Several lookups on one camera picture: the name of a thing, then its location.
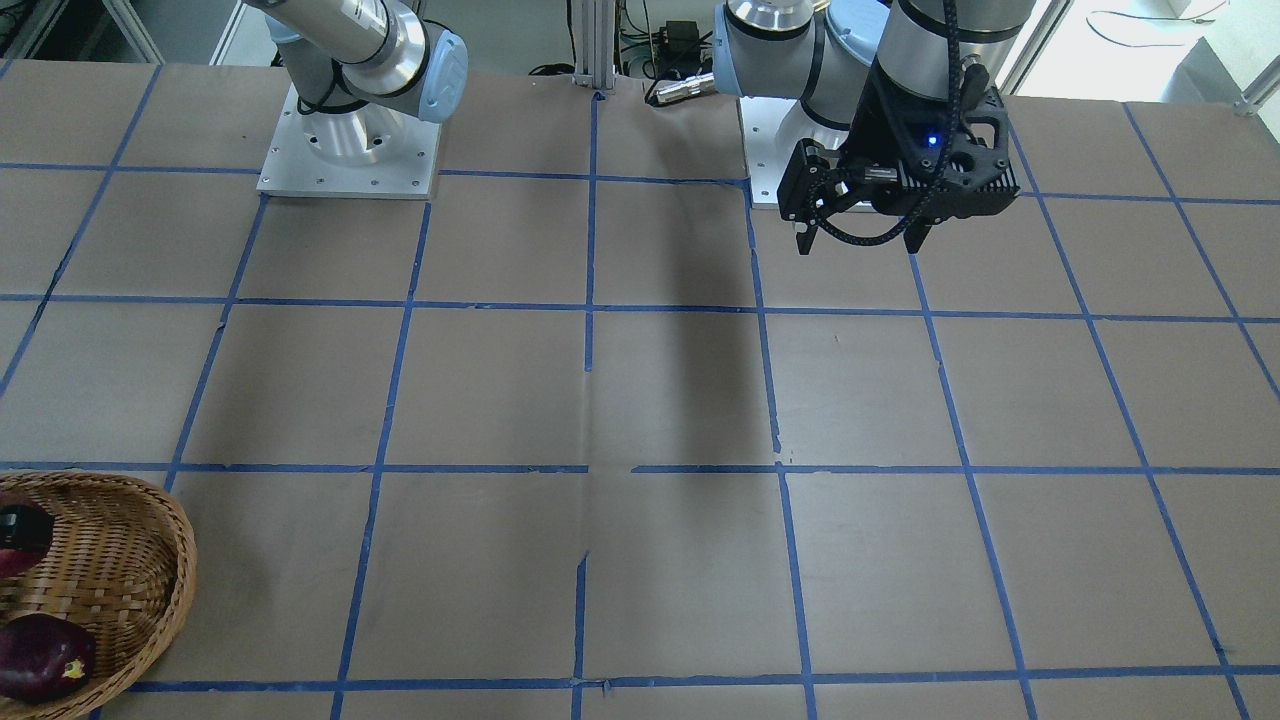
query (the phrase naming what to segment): metal mounting plate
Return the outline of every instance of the metal mounting plate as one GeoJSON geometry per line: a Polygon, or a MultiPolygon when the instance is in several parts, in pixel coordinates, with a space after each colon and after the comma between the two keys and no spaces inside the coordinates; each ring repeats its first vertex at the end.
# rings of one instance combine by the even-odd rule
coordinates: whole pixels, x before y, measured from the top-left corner
{"type": "MultiPolygon", "coordinates": [[[[791,147],[778,147],[777,136],[782,120],[795,106],[795,100],[785,97],[739,97],[739,117],[742,120],[742,149],[746,152],[746,170],[751,178],[751,206],[777,208],[778,184],[791,161],[791,147]]],[[[859,202],[850,213],[874,213],[870,202],[859,202]]]]}
{"type": "Polygon", "coordinates": [[[257,190],[279,197],[430,200],[440,126],[404,118],[406,150],[372,165],[329,163],[308,145],[291,86],[257,178],[257,190]]]}

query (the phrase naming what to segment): electrical cable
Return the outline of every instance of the electrical cable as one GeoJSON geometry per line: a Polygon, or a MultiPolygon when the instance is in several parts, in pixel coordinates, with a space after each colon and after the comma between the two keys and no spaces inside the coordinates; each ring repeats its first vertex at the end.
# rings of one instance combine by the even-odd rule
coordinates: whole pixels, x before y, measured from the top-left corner
{"type": "Polygon", "coordinates": [[[1116,38],[1106,35],[1105,32],[1102,32],[1101,29],[1098,29],[1097,26],[1093,24],[1093,15],[1115,15],[1117,18],[1129,18],[1129,19],[1133,19],[1133,20],[1148,20],[1148,22],[1212,24],[1212,23],[1216,23],[1217,19],[1204,19],[1204,18],[1208,17],[1208,15],[1212,15],[1213,13],[1221,10],[1222,8],[1229,6],[1230,4],[1231,4],[1231,0],[1222,0],[1217,5],[1213,5],[1212,8],[1210,8],[1208,10],[1204,10],[1203,13],[1201,13],[1198,15],[1193,15],[1190,18],[1165,18],[1165,17],[1153,17],[1153,15],[1132,15],[1129,13],[1121,13],[1121,12],[1117,12],[1117,10],[1093,10],[1093,12],[1088,13],[1087,15],[1084,15],[1084,24],[1089,26],[1089,29],[1093,31],[1093,35],[1097,35],[1102,40],[1106,40],[1107,42],[1111,42],[1112,45],[1119,45],[1121,47],[1135,47],[1135,49],[1138,49],[1138,47],[1187,47],[1189,45],[1188,42],[1148,42],[1148,44],[1135,45],[1135,44],[1124,42],[1123,40],[1116,40],[1116,38]]]}
{"type": "Polygon", "coordinates": [[[568,26],[568,51],[573,56],[573,68],[576,69],[577,42],[573,41],[573,0],[564,0],[564,24],[568,26]]]}
{"type": "Polygon", "coordinates": [[[884,245],[893,240],[895,237],[902,234],[908,227],[920,219],[924,214],[924,209],[933,201],[933,199],[942,190],[942,178],[946,174],[946,168],[951,164],[951,141],[955,138],[956,132],[960,129],[960,115],[963,108],[960,105],[960,20],[956,17],[956,0],[942,0],[942,12],[947,26],[947,132],[942,138],[942,147],[938,150],[937,165],[933,168],[933,174],[929,177],[929,187],[923,195],[916,199],[915,205],[911,210],[904,215],[897,224],[895,224],[888,231],[874,236],[874,237],[860,237],[847,233],[836,225],[833,225],[827,218],[819,214],[818,206],[818,193],[822,191],[822,186],[826,182],[817,182],[809,187],[805,204],[817,218],[817,224],[827,234],[835,237],[840,242],[847,245],[856,245],[860,247],[874,247],[878,245],[884,245]]]}
{"type": "Polygon", "coordinates": [[[547,77],[547,76],[571,76],[577,72],[577,42],[573,40],[573,0],[564,0],[564,24],[568,26],[568,49],[573,58],[573,63],[547,63],[545,65],[538,65],[536,68],[529,70],[531,76],[547,77]]]}

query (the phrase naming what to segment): woven basket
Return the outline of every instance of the woven basket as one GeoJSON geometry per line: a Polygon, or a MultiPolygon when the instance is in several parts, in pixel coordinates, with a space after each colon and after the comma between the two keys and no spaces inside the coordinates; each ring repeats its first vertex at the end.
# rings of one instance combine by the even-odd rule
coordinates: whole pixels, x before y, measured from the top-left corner
{"type": "Polygon", "coordinates": [[[45,612],[97,641],[88,685],[45,705],[0,698],[0,720],[78,717],[133,684],[182,629],[196,594],[191,523],[164,491],[119,475],[0,475],[0,489],[55,518],[44,561],[0,579],[0,620],[45,612]]]}

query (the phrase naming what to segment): purple eggplant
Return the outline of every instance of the purple eggplant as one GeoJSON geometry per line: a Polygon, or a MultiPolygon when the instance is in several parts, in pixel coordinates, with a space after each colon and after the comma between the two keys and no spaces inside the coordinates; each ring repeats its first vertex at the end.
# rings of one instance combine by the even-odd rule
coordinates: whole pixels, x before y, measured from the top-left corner
{"type": "Polygon", "coordinates": [[[52,615],[0,628],[0,694],[29,705],[72,694],[93,674],[93,635],[52,615]]]}
{"type": "Polygon", "coordinates": [[[52,515],[26,496],[0,492],[0,578],[35,568],[52,541],[52,515]]]}

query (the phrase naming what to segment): wire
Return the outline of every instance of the wire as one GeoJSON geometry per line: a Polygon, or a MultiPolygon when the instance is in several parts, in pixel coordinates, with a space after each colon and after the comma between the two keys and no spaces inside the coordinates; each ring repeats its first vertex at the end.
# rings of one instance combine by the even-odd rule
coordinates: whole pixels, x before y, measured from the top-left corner
{"type": "Polygon", "coordinates": [[[956,0],[942,0],[942,13],[947,24],[947,109],[950,117],[947,119],[947,132],[942,140],[942,149],[938,150],[937,165],[933,168],[933,176],[929,177],[929,187],[924,191],[924,195],[916,199],[911,210],[887,232],[876,237],[859,237],[837,228],[818,213],[818,193],[824,183],[813,183],[809,187],[806,204],[813,217],[818,219],[818,227],[840,242],[860,247],[874,247],[890,242],[919,220],[925,208],[928,208],[929,202],[942,190],[942,178],[946,174],[947,165],[951,163],[951,141],[955,138],[956,131],[960,129],[960,114],[963,111],[960,106],[960,20],[956,17],[956,0]]]}
{"type": "MultiPolygon", "coordinates": [[[[666,77],[667,73],[669,73],[671,69],[675,68],[677,63],[680,63],[681,60],[684,60],[685,55],[689,55],[690,50],[698,49],[699,53],[700,53],[701,47],[703,47],[703,44],[707,42],[707,38],[710,37],[714,33],[716,33],[716,31],[707,32],[707,35],[704,35],[704,36],[701,36],[701,37],[698,38],[698,42],[695,42],[692,45],[689,45],[687,47],[685,47],[684,50],[681,50],[675,58],[672,58],[671,60],[667,60],[667,67],[664,67],[662,69],[662,72],[654,72],[653,85],[650,85],[649,86],[649,91],[644,94],[644,101],[648,102],[649,105],[654,105],[657,101],[653,99],[653,94],[658,90],[658,81],[662,79],[663,77],[666,77]]],[[[657,67],[658,65],[655,63],[654,64],[654,69],[655,70],[657,70],[657,67]]]]}
{"type": "Polygon", "coordinates": [[[536,68],[529,70],[531,76],[571,76],[577,72],[577,68],[570,65],[568,63],[548,63],[545,65],[538,65],[536,68]]]}
{"type": "Polygon", "coordinates": [[[1097,26],[1093,24],[1093,15],[1115,15],[1117,18],[1129,18],[1129,19],[1133,19],[1133,20],[1148,20],[1148,22],[1172,22],[1172,23],[1212,24],[1212,23],[1216,23],[1217,19],[1204,19],[1204,18],[1208,17],[1208,15],[1212,15],[1213,13],[1221,10],[1222,8],[1229,6],[1230,4],[1231,4],[1231,0],[1222,0],[1217,5],[1213,5],[1212,8],[1210,8],[1208,10],[1204,10],[1203,13],[1201,13],[1198,15],[1193,15],[1190,18],[1164,18],[1164,17],[1153,17],[1153,15],[1130,15],[1129,13],[1121,13],[1121,12],[1117,12],[1117,10],[1093,10],[1093,12],[1088,13],[1087,15],[1084,15],[1084,24],[1089,26],[1089,29],[1093,31],[1093,35],[1097,35],[1102,40],[1106,40],[1107,42],[1111,42],[1114,45],[1119,45],[1121,47],[1187,47],[1189,45],[1188,42],[1149,42],[1149,44],[1134,45],[1134,44],[1124,42],[1121,40],[1116,40],[1116,38],[1106,35],[1105,32],[1102,32],[1101,29],[1098,29],[1097,26]]]}
{"type": "Polygon", "coordinates": [[[649,22],[649,0],[640,0],[640,6],[644,8],[644,31],[645,31],[645,35],[649,36],[649,56],[654,58],[654,63],[653,63],[654,76],[655,77],[662,77],[662,73],[657,72],[657,69],[658,69],[658,60],[657,60],[657,58],[658,58],[658,49],[654,47],[654,45],[653,45],[653,23],[649,22]]]}
{"type": "Polygon", "coordinates": [[[564,24],[568,26],[568,51],[573,55],[573,67],[577,68],[577,42],[573,41],[573,0],[564,0],[564,24]]]}

